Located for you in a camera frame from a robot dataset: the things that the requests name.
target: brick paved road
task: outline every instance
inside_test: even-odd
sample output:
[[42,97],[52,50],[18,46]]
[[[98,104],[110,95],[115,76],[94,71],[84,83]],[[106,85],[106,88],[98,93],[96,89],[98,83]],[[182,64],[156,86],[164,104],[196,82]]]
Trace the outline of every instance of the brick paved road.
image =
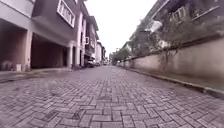
[[116,67],[0,84],[0,128],[224,128],[224,101]]

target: sky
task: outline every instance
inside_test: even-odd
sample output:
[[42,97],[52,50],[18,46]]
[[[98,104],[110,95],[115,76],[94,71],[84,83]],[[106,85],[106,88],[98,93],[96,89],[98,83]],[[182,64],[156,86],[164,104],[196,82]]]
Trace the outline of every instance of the sky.
[[121,48],[156,0],[88,0],[86,6],[99,27],[98,35],[107,54]]

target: curb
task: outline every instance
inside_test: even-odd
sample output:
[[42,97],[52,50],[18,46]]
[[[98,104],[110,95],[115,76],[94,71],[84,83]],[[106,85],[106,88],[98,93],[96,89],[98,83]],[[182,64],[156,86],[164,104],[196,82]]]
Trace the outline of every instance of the curb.
[[194,84],[194,83],[181,81],[181,80],[178,80],[178,79],[173,79],[173,78],[169,78],[169,77],[165,77],[165,76],[150,74],[150,73],[139,71],[139,70],[136,70],[136,69],[125,68],[125,67],[121,67],[121,66],[119,66],[119,67],[122,68],[122,69],[128,70],[128,71],[136,72],[136,73],[143,74],[143,75],[146,75],[146,76],[151,76],[151,77],[161,79],[161,80],[164,80],[164,81],[177,83],[177,84],[183,85],[184,87],[187,87],[187,88],[196,90],[198,92],[208,94],[208,95],[211,95],[213,97],[220,98],[220,99],[224,100],[224,92],[223,91],[219,91],[219,90],[209,88],[209,87],[204,87],[204,86]]

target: sidewalk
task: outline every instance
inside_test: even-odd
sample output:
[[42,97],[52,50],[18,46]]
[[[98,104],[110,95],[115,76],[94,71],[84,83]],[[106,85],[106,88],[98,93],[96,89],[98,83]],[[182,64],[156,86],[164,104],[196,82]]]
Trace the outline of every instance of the sidewalk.
[[121,67],[126,70],[130,70],[133,72],[137,72],[140,74],[144,74],[147,76],[151,76],[154,78],[174,82],[181,84],[185,87],[194,89],[196,91],[212,95],[214,97],[218,97],[221,99],[224,99],[224,83],[219,82],[219,81],[209,81],[209,80],[201,80],[201,79],[196,79],[196,78],[191,78],[191,77],[186,77],[186,76],[181,76],[181,75],[175,75],[175,74],[168,74],[168,73],[158,73],[158,72],[146,72],[145,70],[140,70],[140,69],[130,69],[130,68],[125,68]]
[[48,68],[48,69],[36,69],[30,72],[3,71],[0,72],[0,83],[29,79],[29,78],[44,77],[46,75],[50,75],[53,73],[69,72],[69,71],[72,70],[68,68]]

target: column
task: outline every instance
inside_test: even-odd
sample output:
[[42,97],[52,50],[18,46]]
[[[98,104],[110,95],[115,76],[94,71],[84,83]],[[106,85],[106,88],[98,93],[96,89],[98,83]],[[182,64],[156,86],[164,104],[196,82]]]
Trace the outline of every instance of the column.
[[85,56],[85,43],[86,43],[86,20],[83,19],[83,29],[82,29],[82,32],[83,32],[83,42],[82,42],[82,55],[81,55],[81,66],[84,66],[84,56]]
[[26,31],[23,38],[23,61],[22,61],[22,71],[28,71],[31,67],[31,44],[33,38],[33,32]]
[[74,47],[74,41],[69,42],[68,46],[68,58],[67,58],[67,67],[72,68],[73,66],[73,47]]
[[82,32],[82,20],[83,20],[83,14],[79,14],[78,19],[78,32],[77,32],[77,45],[76,45],[76,54],[75,54],[75,66],[80,66],[80,50],[81,50],[81,32]]

